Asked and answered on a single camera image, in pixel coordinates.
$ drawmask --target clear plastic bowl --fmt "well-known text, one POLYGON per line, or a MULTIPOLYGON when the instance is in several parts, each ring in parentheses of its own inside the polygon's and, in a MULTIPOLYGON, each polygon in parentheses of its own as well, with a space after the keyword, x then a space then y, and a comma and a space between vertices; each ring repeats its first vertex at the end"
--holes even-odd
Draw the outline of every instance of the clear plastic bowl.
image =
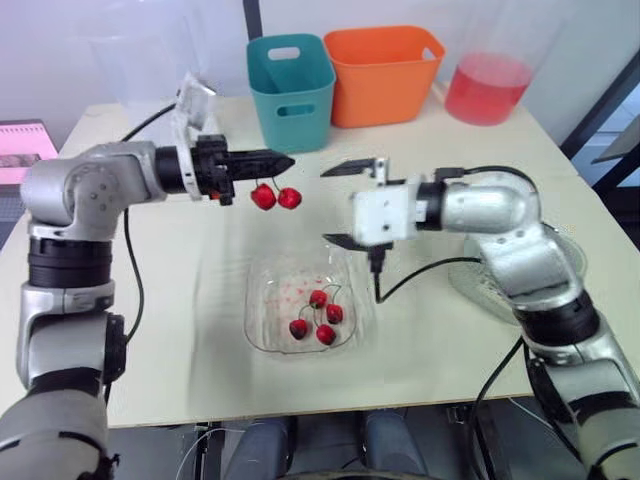
POLYGON ((354 346, 361 340, 363 320, 371 316, 369 295, 364 285, 354 282, 356 269, 351 256, 342 249, 323 249, 286 253, 259 259, 249 269, 244 331, 247 340, 263 352, 301 354, 326 352, 354 346), (340 305, 343 320, 330 325, 326 308, 309 305, 313 290, 327 293, 327 303, 340 305), (307 320, 308 333, 296 340, 289 323, 307 320), (317 339, 319 325, 330 325, 336 339, 327 346, 317 339))

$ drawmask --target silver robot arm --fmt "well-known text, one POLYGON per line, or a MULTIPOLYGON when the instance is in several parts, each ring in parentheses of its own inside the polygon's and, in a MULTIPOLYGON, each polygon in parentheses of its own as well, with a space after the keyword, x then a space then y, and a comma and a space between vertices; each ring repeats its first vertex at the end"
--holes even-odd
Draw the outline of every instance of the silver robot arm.
POLYGON ((27 395, 0 418, 1 478, 111 478, 102 391, 126 363, 124 319, 108 312, 120 214, 168 193, 230 205, 235 181, 277 176, 294 164, 271 150, 229 152, 221 135, 178 147, 100 145, 28 173, 21 194, 32 217, 29 280, 17 349, 27 395))
POLYGON ((577 428, 589 479, 640 478, 640 383, 544 227, 533 182, 509 167, 438 169, 433 182, 389 181, 387 169, 388 160, 377 158, 348 161, 323 174, 370 171, 377 182, 375 190, 352 197, 353 243, 369 251, 374 275, 394 241, 421 230, 467 233, 523 327, 533 353, 528 373, 534 393, 577 428), (474 184, 458 180, 475 173, 486 175, 474 184))

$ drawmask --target cherry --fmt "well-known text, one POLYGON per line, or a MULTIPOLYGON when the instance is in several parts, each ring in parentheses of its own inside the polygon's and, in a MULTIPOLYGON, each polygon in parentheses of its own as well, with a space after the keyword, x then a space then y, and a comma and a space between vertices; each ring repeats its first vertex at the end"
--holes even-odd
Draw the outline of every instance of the cherry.
POLYGON ((276 204, 276 196, 266 183, 261 183, 251 192, 251 200, 262 210, 269 210, 276 204))
POLYGON ((320 325, 316 330, 316 337, 320 343, 331 345, 336 339, 336 332, 329 325, 320 325))
POLYGON ((278 194, 278 203, 284 208, 293 210, 302 202, 302 195, 295 188, 283 188, 278 194))
POLYGON ((330 324, 335 325, 342 322, 343 316, 342 307, 340 305, 336 305, 335 303, 327 305, 327 320, 330 324))
POLYGON ((299 318, 289 323, 289 331, 296 340, 302 340, 307 335, 308 330, 309 327, 307 326, 307 321, 304 318, 299 318))
POLYGON ((311 297, 309 298, 309 305, 311 307, 318 309, 324 307, 325 303, 327 303, 327 294, 322 290, 314 290, 311 292, 311 297))

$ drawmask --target black cable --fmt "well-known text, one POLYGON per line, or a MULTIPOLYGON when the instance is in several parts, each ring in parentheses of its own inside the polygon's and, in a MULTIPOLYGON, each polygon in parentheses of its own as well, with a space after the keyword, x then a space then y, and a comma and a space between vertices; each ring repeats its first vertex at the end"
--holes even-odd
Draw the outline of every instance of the black cable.
POLYGON ((131 260, 131 267, 133 268, 133 274, 136 277, 136 284, 138 285, 138 313, 136 320, 133 322, 133 327, 127 334, 127 344, 131 341, 135 335, 138 327, 140 327, 140 321, 142 320, 142 313, 144 312, 144 286, 142 285, 142 277, 140 276, 140 269, 138 268, 138 261, 133 253, 133 245, 131 244, 131 233, 129 231, 129 208, 124 209, 124 240, 127 243, 127 251, 129 252, 129 259, 131 260))
POLYGON ((352 458, 351 460, 349 460, 347 463, 345 463, 343 466, 340 467, 340 470, 344 470, 345 468, 347 468, 349 465, 351 465, 352 463, 356 463, 358 460, 360 460, 359 457, 356 458, 352 458))
POLYGON ((531 177, 529 177, 529 175, 524 173, 522 170, 518 170, 517 168, 513 168, 513 167, 507 167, 505 165, 485 165, 482 167, 468 168, 468 169, 465 169, 464 174, 474 175, 476 173, 486 173, 486 172, 511 173, 512 175, 516 175, 526 180, 531 184, 531 186, 536 192, 538 191, 538 187, 536 186, 536 183, 531 179, 531 177))
POLYGON ((482 386, 482 389, 480 390, 480 393, 478 393, 478 396, 476 397, 475 402, 473 402, 473 406, 471 407, 471 412, 469 413, 469 421, 467 423, 467 445, 466 445, 467 456, 469 458, 469 463, 471 464, 471 467, 473 468, 473 471, 476 474, 476 477, 478 477, 480 480, 484 480, 485 477, 482 474, 482 471, 480 470, 480 465, 478 465, 478 460, 476 459, 476 456, 475 456, 474 442, 473 442, 474 431, 475 431, 476 424, 478 422, 478 407, 482 402, 482 400, 484 399, 487 392, 489 391, 489 389, 491 388, 491 385, 493 385, 493 382, 496 381, 496 378, 498 378, 500 373, 502 373, 502 371, 509 364, 509 362, 514 357, 514 355, 518 352, 518 350, 520 350, 520 347, 522 347, 523 344, 524 344, 524 341, 522 340, 522 337, 520 337, 518 341, 513 345, 513 347, 511 347, 511 350, 509 350, 509 352, 505 355, 505 357, 502 359, 502 361, 496 367, 493 373, 489 376, 489 379, 482 386))
MULTIPOLYGON (((155 122, 164 114, 169 113, 171 110, 173 110, 175 106, 176 104, 172 103, 164 107, 162 110, 159 110, 158 112, 154 113, 149 118, 144 120, 142 123, 137 125, 133 130, 127 133, 124 137, 122 137, 122 140, 120 141, 128 142, 134 136, 140 133, 140 131, 143 130, 145 127, 147 127, 149 124, 155 122)), ((129 231, 129 208, 128 207, 124 209, 123 223, 124 223, 124 239, 125 239, 125 242, 127 243, 127 251, 129 252, 129 259, 131 260, 131 267, 133 268, 133 274, 136 277, 136 284, 138 285, 138 297, 139 297, 138 313, 136 315, 136 320, 133 323, 133 327, 131 327, 131 331, 127 334, 127 344, 128 344, 133 338, 133 335, 138 330, 138 327, 140 327, 140 321, 142 320, 142 313, 144 312, 144 286, 142 285, 142 277, 140 276, 140 269, 138 268, 138 262, 133 252, 133 245, 131 244, 131 233, 129 231)))
POLYGON ((140 131, 142 129, 144 129, 145 127, 147 127, 150 123, 155 122, 157 119, 159 119, 162 115, 164 115, 165 113, 170 112, 171 110, 173 110, 176 107, 175 103, 172 103, 170 105, 167 105, 166 107, 164 107, 162 110, 154 113, 153 115, 151 115, 149 118, 147 118, 146 120, 144 120, 142 123, 140 123, 139 125, 137 125, 136 127, 134 127, 133 130, 131 130, 129 133, 127 133, 124 137, 122 137, 122 140, 120 140, 121 142, 128 142, 129 140, 131 140, 133 137, 135 137, 138 133, 140 133, 140 131))
POLYGON ((104 386, 104 403, 109 404, 109 397, 111 396, 111 382, 104 386))
POLYGON ((400 280, 395 286, 393 286, 391 288, 391 290, 389 290, 383 296, 380 296, 380 274, 379 273, 374 273, 373 274, 373 284, 374 284, 375 295, 376 295, 376 303, 385 302, 400 287, 402 287, 405 283, 407 283, 408 281, 410 281, 414 277, 417 277, 421 273, 426 272, 427 270, 431 270, 432 268, 439 267, 440 265, 446 265, 447 263, 455 263, 455 262, 482 263, 482 260, 480 260, 479 258, 475 258, 475 257, 451 257, 451 258, 445 258, 443 260, 438 260, 437 262, 433 262, 433 263, 430 263, 429 265, 425 265, 424 267, 419 268, 415 272, 407 275, 402 280, 400 280))
MULTIPOLYGON (((527 344, 524 344, 524 349, 523 349, 523 353, 524 353, 524 365, 525 368, 527 370, 527 376, 529 377, 529 383, 531 384, 531 387, 533 388, 533 382, 531 381, 531 370, 529 367, 529 361, 531 360, 531 357, 529 355, 529 347, 527 346, 527 344)), ((571 443, 571 440, 569 440, 569 438, 566 436, 566 434, 562 431, 562 428, 560 428, 560 425, 558 425, 558 422, 556 421, 555 418, 553 418, 553 415, 551 415, 549 413, 549 409, 546 408, 545 403, 539 401, 538 402, 540 404, 540 407, 542 408, 542 413, 544 414, 545 418, 547 419, 547 422, 549 422, 549 424, 551 425, 551 428, 553 429, 554 433, 556 434, 556 436, 558 437, 558 439, 562 442, 562 444, 566 447, 567 450, 569 450, 569 453, 571 453, 571 455, 573 455, 573 457, 579 461, 582 462, 581 458, 580 458, 580 452, 578 452, 578 449, 573 445, 573 443, 571 443)))

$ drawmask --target clear plastic container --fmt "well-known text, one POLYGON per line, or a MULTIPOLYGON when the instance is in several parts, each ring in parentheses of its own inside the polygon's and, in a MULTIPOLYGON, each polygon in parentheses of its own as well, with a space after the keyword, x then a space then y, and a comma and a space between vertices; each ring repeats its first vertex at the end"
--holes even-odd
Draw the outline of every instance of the clear plastic container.
POLYGON ((370 295, 357 281, 357 269, 342 249, 286 253, 256 260, 249 269, 244 331, 247 340, 262 352, 303 354, 356 346, 363 338, 363 326, 372 319, 370 295), (327 321, 326 307, 313 309, 311 293, 323 290, 327 303, 342 307, 337 325, 327 321), (308 332, 296 340, 289 331, 292 320, 307 320, 308 332), (336 339, 330 346, 316 337, 319 325, 330 325, 336 339))
POLYGON ((175 1, 107 3, 77 31, 132 125, 175 101, 184 75, 199 70, 185 11, 175 1))
POLYGON ((575 0, 483 0, 466 29, 445 102, 473 125, 504 122, 554 45, 575 0))

